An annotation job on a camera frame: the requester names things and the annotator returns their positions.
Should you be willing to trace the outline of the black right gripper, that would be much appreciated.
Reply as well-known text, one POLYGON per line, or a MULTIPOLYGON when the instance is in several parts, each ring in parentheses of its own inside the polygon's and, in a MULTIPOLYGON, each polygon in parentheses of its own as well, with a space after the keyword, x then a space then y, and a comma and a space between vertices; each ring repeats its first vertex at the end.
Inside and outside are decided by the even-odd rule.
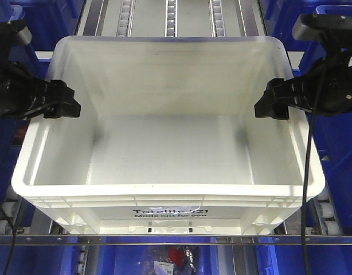
POLYGON ((352 50, 319 58, 300 81, 273 78, 254 105, 255 117, 288 120, 288 107, 323 116, 352 112, 352 50))

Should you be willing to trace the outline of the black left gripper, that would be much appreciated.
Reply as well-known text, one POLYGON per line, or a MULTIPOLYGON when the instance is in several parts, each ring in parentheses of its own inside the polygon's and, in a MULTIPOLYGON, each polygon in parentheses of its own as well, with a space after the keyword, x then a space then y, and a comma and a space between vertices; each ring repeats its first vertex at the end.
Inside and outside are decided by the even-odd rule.
POLYGON ((36 79, 32 84, 32 81, 27 66, 0 56, 0 120, 80 116, 81 105, 65 82, 36 79))

